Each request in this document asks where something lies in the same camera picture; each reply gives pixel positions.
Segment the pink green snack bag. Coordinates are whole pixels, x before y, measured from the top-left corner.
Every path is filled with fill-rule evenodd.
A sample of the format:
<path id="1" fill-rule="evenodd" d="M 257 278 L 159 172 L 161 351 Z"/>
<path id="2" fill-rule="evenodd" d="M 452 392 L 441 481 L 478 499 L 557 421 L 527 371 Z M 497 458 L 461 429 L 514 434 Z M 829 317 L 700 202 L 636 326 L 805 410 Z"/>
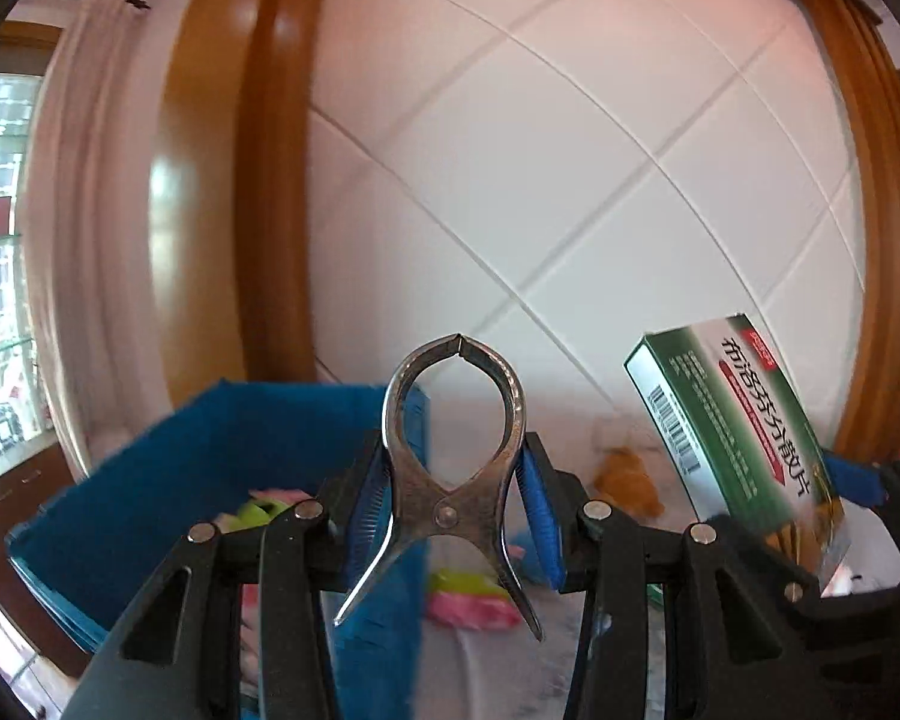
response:
<path id="1" fill-rule="evenodd" d="M 521 614 L 489 575 L 440 569 L 427 580 L 425 614 L 446 628 L 499 632 L 513 629 Z"/>

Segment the green frog plush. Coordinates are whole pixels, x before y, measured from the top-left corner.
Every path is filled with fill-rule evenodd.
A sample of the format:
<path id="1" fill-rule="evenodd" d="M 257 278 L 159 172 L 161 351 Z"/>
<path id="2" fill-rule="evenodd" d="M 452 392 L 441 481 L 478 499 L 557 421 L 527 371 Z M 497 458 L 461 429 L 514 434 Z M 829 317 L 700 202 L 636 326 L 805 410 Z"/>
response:
<path id="1" fill-rule="evenodd" d="M 290 504 L 283 500 L 255 497 L 255 499 L 245 502 L 233 516 L 232 531 L 266 527 L 287 509 L 290 509 Z"/>

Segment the wooden window cabinet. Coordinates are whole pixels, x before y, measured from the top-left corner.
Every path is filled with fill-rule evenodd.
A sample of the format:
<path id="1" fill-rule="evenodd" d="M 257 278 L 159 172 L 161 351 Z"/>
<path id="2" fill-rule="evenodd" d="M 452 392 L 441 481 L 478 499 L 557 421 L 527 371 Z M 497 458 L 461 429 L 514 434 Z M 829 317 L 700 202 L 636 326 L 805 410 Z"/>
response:
<path id="1" fill-rule="evenodd" d="M 29 522 L 48 500 L 74 483 L 55 439 L 0 473 L 0 610 L 34 647 L 68 678 L 77 679 L 91 657 L 80 649 L 32 595 L 7 557 L 6 536 Z"/>

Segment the pink sheer curtain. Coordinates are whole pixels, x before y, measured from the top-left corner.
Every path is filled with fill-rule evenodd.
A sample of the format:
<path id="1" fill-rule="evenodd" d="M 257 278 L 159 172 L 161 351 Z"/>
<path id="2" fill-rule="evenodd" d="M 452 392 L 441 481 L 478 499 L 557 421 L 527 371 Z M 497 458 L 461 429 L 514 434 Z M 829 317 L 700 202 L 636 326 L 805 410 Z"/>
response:
<path id="1" fill-rule="evenodd" d="M 53 426 L 77 479 L 167 413 L 149 257 L 164 55 L 125 0 L 82 0 L 41 83 L 17 221 Z"/>

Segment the blue plastic storage crate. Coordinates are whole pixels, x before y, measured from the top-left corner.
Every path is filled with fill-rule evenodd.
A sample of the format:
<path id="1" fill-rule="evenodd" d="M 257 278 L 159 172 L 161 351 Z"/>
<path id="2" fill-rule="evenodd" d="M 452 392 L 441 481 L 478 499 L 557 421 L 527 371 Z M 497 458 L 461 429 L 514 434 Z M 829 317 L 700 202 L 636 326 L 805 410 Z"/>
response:
<path id="1" fill-rule="evenodd" d="M 69 639 L 95 652 L 191 525 L 256 491 L 315 493 L 359 456 L 383 397 L 380 385 L 222 380 L 14 527 L 9 559 Z M 344 717 L 413 717 L 425 569 L 416 544 L 333 632 Z"/>

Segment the green medicine box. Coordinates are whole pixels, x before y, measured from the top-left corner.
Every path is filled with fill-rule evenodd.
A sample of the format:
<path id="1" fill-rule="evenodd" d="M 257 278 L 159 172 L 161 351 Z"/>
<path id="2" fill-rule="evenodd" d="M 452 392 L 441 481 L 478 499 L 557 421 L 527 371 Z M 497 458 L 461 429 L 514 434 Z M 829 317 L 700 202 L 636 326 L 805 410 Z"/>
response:
<path id="1" fill-rule="evenodd" d="M 701 520 L 728 515 L 823 585 L 850 546 L 823 450 L 743 314 L 645 335 L 624 369 Z"/>

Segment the brown teddy bear plush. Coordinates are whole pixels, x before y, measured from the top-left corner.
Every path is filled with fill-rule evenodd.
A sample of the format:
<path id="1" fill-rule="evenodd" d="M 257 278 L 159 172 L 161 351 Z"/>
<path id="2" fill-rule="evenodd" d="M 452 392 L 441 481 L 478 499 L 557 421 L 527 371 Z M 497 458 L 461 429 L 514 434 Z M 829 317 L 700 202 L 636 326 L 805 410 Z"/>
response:
<path id="1" fill-rule="evenodd" d="M 637 520 L 655 520 L 665 513 L 644 462 L 628 447 L 611 449 L 596 473 L 596 495 Z"/>

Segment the pink pig plush in crate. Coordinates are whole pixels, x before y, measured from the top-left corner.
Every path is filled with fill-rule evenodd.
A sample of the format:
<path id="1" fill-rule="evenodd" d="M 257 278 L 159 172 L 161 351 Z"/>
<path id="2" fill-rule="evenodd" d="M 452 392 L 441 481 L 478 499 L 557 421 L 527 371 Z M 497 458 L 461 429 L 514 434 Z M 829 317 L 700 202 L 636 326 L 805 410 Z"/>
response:
<path id="1" fill-rule="evenodd" d="M 309 500 L 310 494 L 301 489 L 265 489 L 264 491 L 253 491 L 251 497 L 258 500 L 260 504 L 294 507 L 302 500 Z"/>

